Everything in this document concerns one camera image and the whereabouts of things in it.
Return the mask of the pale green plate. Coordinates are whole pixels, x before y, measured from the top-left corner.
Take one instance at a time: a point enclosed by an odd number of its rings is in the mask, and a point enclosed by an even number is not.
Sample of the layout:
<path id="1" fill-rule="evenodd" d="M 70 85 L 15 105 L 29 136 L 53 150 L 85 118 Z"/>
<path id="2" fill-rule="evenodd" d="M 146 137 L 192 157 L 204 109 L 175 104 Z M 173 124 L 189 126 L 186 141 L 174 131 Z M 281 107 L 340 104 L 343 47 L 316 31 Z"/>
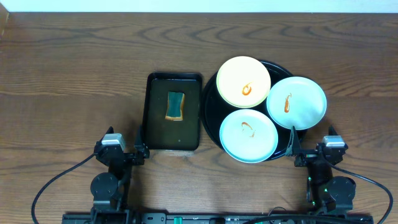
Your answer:
<path id="1" fill-rule="evenodd" d="M 318 124 L 327 109 L 326 94 L 319 84 L 305 77 L 289 77 L 270 90 L 266 108 L 283 128 L 309 129 Z"/>

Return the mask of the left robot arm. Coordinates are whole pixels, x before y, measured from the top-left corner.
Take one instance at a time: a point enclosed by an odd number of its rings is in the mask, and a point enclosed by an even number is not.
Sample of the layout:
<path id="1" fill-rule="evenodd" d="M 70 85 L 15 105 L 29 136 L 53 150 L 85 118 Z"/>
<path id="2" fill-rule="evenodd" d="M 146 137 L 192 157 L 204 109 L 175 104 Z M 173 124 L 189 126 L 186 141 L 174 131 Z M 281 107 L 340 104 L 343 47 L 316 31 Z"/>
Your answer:
<path id="1" fill-rule="evenodd" d="M 107 172 L 97 175 L 90 185 L 93 208 L 97 212 L 122 212 L 127 208 L 132 168 L 141 166 L 150 155 L 139 128 L 134 143 L 135 152 L 125 152 L 126 143 L 122 134 L 109 127 L 106 134 L 96 142 L 94 155 L 104 164 Z"/>

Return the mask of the yellow plate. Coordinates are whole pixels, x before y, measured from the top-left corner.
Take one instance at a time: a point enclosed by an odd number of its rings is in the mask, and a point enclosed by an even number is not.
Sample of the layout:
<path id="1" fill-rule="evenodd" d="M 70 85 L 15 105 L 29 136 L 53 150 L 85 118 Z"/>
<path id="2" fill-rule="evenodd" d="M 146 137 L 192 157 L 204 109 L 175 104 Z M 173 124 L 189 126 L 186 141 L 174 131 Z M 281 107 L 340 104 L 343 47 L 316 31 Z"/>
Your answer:
<path id="1" fill-rule="evenodd" d="M 247 56 L 227 60 L 216 75 L 218 93 L 231 106 L 252 108 L 261 104 L 271 89 L 271 76 L 257 59 Z"/>

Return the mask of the light blue plate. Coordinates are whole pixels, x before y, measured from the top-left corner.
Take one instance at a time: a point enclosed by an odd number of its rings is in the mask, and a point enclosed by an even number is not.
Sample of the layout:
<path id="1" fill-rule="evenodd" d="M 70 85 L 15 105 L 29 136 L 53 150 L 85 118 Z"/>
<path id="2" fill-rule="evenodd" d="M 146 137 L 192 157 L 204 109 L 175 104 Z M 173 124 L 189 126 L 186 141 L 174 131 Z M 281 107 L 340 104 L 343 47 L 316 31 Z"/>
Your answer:
<path id="1" fill-rule="evenodd" d="M 265 114 L 241 109 L 227 115 L 220 126 L 223 149 L 244 163 L 258 163 L 270 158 L 279 142 L 276 126 Z"/>

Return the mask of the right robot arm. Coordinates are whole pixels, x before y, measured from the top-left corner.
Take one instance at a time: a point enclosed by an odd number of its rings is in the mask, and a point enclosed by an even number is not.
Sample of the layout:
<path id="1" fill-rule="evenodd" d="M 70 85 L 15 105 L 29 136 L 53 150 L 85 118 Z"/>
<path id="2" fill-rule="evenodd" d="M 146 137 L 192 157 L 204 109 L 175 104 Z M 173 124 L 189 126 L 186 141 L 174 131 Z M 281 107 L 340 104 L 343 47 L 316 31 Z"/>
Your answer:
<path id="1" fill-rule="evenodd" d="M 328 135 L 315 149 L 302 149 L 296 129 L 291 129 L 285 155 L 295 157 L 294 166 L 307 168 L 307 201 L 313 205 L 310 214 L 343 217 L 353 209 L 355 181 L 334 176 L 332 172 L 347 149 L 348 145 L 333 127 L 329 127 Z"/>

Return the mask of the green yellow sponge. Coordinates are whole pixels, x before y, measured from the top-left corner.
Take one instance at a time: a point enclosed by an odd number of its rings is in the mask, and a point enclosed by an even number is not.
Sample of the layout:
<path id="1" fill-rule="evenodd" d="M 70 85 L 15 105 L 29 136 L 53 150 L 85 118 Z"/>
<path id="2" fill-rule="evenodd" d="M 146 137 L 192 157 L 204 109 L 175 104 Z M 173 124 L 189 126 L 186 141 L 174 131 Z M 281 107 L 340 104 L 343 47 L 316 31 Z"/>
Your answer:
<path id="1" fill-rule="evenodd" d="M 182 92 L 168 92 L 166 120 L 182 121 L 183 106 L 185 103 L 185 94 Z"/>

